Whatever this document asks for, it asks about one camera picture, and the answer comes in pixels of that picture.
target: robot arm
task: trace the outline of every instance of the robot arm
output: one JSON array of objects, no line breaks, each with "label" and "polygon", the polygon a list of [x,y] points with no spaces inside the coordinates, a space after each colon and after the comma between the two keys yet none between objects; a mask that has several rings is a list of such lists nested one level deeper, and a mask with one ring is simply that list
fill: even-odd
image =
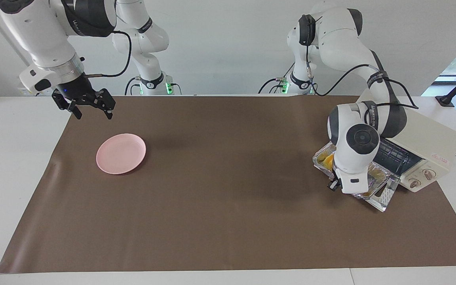
[{"label": "robot arm", "polygon": [[[150,54],[167,49],[168,35],[152,21],[142,0],[118,0],[117,15],[132,26],[124,31],[131,37],[131,59],[138,69],[141,90],[146,95],[169,94],[171,77],[161,70],[156,56]],[[128,53],[128,41],[123,35],[114,34],[112,43],[120,53]]]},{"label": "robot arm", "polygon": [[20,80],[32,93],[50,87],[58,107],[82,116],[76,105],[91,105],[112,118],[116,102],[107,89],[94,91],[67,36],[108,36],[116,23],[109,0],[0,0],[0,14],[32,65]]},{"label": "robot arm", "polygon": [[[303,20],[306,17],[313,21]],[[356,67],[353,72],[367,82],[373,95],[374,101],[337,105],[328,117],[328,135],[337,148],[333,171],[342,183],[342,192],[348,194],[367,191],[367,168],[378,152],[380,136],[394,137],[402,131],[407,121],[402,106],[396,105],[399,101],[386,80],[388,76],[380,60],[358,39],[361,20],[360,12],[355,9],[317,7],[311,11],[311,15],[302,16],[300,21],[307,24],[301,25],[299,21],[288,36],[288,45],[295,54],[295,70],[288,76],[291,80],[288,81],[289,92],[299,90],[301,92],[298,93],[305,94],[311,88],[310,84],[300,88],[293,81],[293,77],[296,77],[312,82],[311,72],[308,74],[304,70],[309,59],[302,56],[309,42],[309,54],[319,54],[328,67],[343,72]],[[290,40],[293,36],[299,41]],[[393,105],[377,106],[378,103]],[[366,111],[369,113],[368,123],[365,123],[364,118]]]}]

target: pink plate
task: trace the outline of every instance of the pink plate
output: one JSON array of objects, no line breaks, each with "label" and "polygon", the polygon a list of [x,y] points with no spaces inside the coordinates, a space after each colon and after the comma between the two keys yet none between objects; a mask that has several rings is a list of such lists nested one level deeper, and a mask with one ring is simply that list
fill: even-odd
[{"label": "pink plate", "polygon": [[96,153],[96,164],[109,174],[123,174],[135,169],[145,157],[145,143],[138,135],[122,133],[107,139]]}]

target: yellow food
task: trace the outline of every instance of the yellow food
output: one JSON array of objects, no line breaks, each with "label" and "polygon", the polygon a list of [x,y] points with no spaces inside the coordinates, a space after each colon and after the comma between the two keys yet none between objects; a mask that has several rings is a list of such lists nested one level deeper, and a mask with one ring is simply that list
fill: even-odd
[{"label": "yellow food", "polygon": [[320,155],[318,155],[318,162],[322,163],[325,160],[326,157],[327,157],[327,153],[326,152],[320,153]]},{"label": "yellow food", "polygon": [[386,178],[385,173],[376,168],[369,170],[369,175],[374,177],[377,181],[385,180]]},{"label": "yellow food", "polygon": [[333,169],[333,154],[327,156],[327,157],[325,158],[325,160],[322,162],[322,164],[323,164],[323,166],[324,166],[326,169],[332,171],[332,169]]}]

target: brown paper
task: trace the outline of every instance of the brown paper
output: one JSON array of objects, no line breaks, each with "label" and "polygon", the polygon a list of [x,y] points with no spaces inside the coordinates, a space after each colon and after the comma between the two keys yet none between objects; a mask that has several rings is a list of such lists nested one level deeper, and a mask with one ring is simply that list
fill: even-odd
[{"label": "brown paper", "polygon": [[[71,118],[0,273],[456,265],[437,183],[380,213],[332,192],[313,154],[356,97],[119,97]],[[125,175],[96,166],[119,133],[147,145]]]}]

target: green light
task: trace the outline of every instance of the green light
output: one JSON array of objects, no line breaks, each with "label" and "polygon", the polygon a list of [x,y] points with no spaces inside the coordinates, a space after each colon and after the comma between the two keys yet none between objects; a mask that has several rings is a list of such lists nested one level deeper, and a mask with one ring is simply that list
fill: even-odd
[{"label": "green light", "polygon": [[170,85],[170,83],[166,83],[166,90],[168,92],[168,94],[172,94],[173,93],[173,88],[172,86]]},{"label": "green light", "polygon": [[288,82],[286,82],[286,83],[284,84],[284,88],[283,88],[282,92],[283,92],[284,94],[287,94],[287,93],[288,93],[288,88],[289,88],[289,87],[290,87],[290,84],[289,84]]}]

